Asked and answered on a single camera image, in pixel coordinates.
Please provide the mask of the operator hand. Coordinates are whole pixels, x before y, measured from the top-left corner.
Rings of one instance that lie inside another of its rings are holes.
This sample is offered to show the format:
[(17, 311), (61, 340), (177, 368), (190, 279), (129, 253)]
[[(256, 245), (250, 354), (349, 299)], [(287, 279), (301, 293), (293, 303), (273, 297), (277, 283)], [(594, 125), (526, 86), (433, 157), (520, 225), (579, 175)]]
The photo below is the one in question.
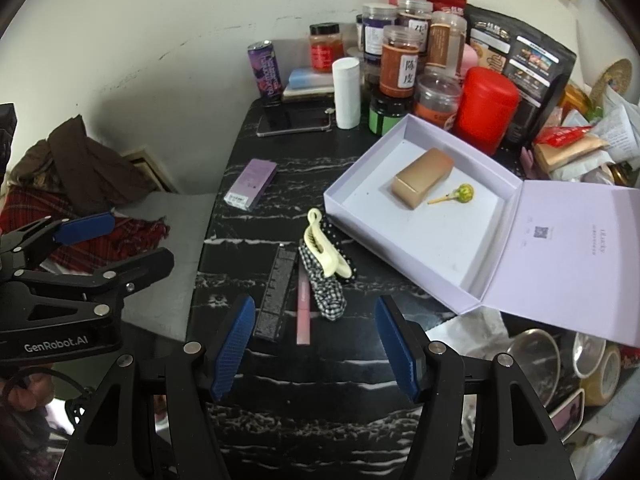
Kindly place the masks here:
[(6, 405), (18, 412), (29, 412), (48, 405), (54, 399), (54, 383), (48, 374), (32, 374), (26, 387), (15, 386), (8, 394)]

